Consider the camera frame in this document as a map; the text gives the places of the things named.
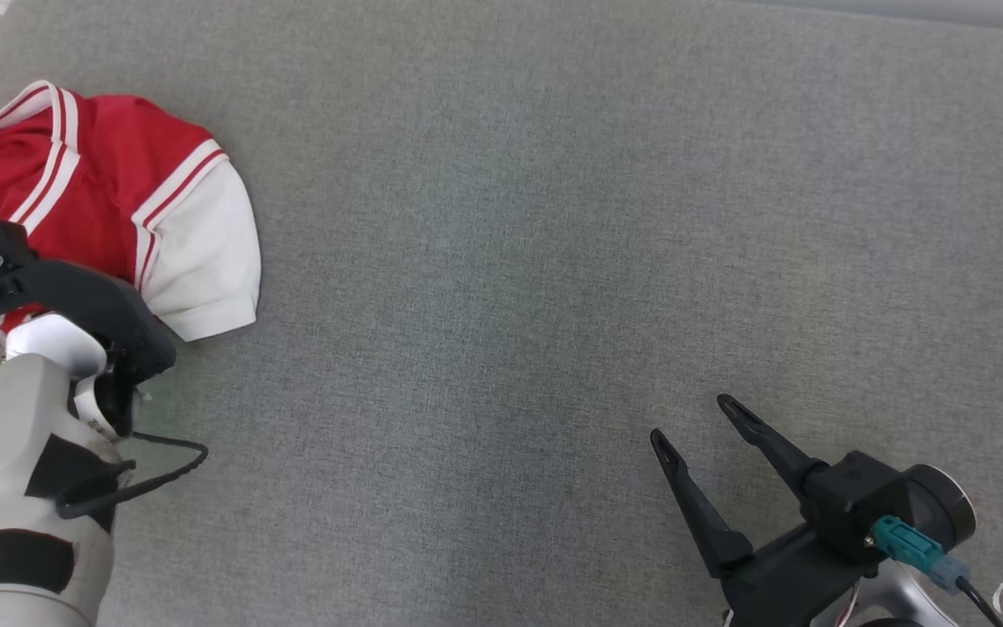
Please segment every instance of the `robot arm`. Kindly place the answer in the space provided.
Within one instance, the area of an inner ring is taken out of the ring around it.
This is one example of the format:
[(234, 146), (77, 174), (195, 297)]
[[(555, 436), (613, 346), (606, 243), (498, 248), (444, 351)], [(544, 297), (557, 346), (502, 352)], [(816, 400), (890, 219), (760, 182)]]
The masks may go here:
[(115, 505), (200, 464), (127, 488), (136, 385), (175, 347), (135, 290), (60, 261), (40, 261), (23, 228), (0, 221), (0, 316), (51, 313), (5, 336), (0, 364), (0, 627), (92, 627), (107, 589)]
[(113, 492), (127, 468), (71, 415), (71, 384), (39, 353), (0, 365), (0, 627), (90, 627), (107, 589), (115, 508), (67, 520), (56, 500), (80, 478)]
[[(717, 401), (795, 495), (805, 521), (753, 551), (694, 484), (676, 448), (654, 429), (657, 459), (703, 563), (720, 580), (731, 608), (729, 626), (835, 627), (845, 623), (848, 608), (881, 607), (895, 619), (879, 627), (958, 627), (907, 567), (889, 559), (924, 567), (951, 594), (963, 578), (968, 583), (965, 567), (944, 555), (970, 539), (976, 525), (973, 506), (954, 480), (924, 464), (897, 472), (860, 451), (827, 464), (800, 451), (732, 396), (724, 393)], [(897, 524), (903, 536), (881, 535)]]

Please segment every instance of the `black tape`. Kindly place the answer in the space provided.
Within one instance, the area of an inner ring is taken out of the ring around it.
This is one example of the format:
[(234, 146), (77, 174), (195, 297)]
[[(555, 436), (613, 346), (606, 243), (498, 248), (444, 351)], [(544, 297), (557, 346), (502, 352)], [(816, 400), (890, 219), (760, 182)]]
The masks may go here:
[[(115, 465), (99, 459), (98, 455), (82, 445), (50, 435), (33, 467), (29, 485), (25, 488), (25, 496), (58, 499), (68, 489), (73, 489), (73, 496), (80, 500), (110, 495), (118, 490), (118, 478), (115, 473), (111, 473)], [(80, 489), (80, 481), (90, 478), (95, 480), (88, 481), (86, 488)], [(110, 533), (110, 528), (115, 523), (115, 506), (95, 509), (94, 512), (88, 512), (87, 516)]]
[(67, 541), (23, 529), (0, 531), (0, 584), (60, 592), (68, 587), (76, 559)]

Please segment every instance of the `black mount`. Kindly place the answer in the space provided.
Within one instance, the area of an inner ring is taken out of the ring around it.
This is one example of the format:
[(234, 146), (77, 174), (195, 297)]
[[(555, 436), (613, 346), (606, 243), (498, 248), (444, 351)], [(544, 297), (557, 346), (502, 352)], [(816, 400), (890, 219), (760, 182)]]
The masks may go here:
[[(933, 479), (930, 466), (897, 469), (865, 452), (852, 451), (839, 463), (800, 451), (764, 424), (728, 393), (717, 404), (742, 438), (756, 445), (799, 501), (805, 524), (754, 552), (752, 544), (733, 532), (688, 475), (680, 452), (660, 429), (651, 439), (664, 476), (709, 575), (721, 580), (732, 627), (805, 627), (847, 594), (862, 577), (873, 577), (885, 553), (867, 543), (877, 520), (896, 516), (940, 541), (945, 551), (974, 531), (964, 507), (945, 488), (953, 481)], [(939, 485), (937, 490), (930, 488)], [(923, 512), (913, 517), (913, 504)]]
[(139, 384), (176, 362), (176, 349), (139, 294), (122, 279), (39, 259), (23, 226), (0, 220), (0, 316), (28, 305), (56, 311), (108, 349), (114, 372)]

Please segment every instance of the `gray couch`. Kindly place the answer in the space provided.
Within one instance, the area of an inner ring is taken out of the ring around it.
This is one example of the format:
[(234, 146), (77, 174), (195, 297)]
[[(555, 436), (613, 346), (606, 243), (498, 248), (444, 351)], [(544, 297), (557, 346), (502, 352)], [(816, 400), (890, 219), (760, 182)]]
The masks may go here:
[(755, 543), (799, 520), (719, 392), (823, 458), (947, 469), (1003, 579), (1003, 31), (16, 0), (0, 106), (37, 78), (215, 131), (263, 246), (258, 324), (150, 386), (143, 429), (212, 457), (120, 508), (101, 624), (716, 627), (649, 430)]

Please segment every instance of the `white sleeve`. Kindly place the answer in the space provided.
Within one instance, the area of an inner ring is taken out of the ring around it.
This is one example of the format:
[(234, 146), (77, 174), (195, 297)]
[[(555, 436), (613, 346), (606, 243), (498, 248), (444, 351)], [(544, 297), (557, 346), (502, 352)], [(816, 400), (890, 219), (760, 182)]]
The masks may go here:
[(223, 159), (196, 179), (139, 232), (151, 238), (141, 297), (185, 341), (254, 322), (262, 277), (254, 211), (238, 172)]

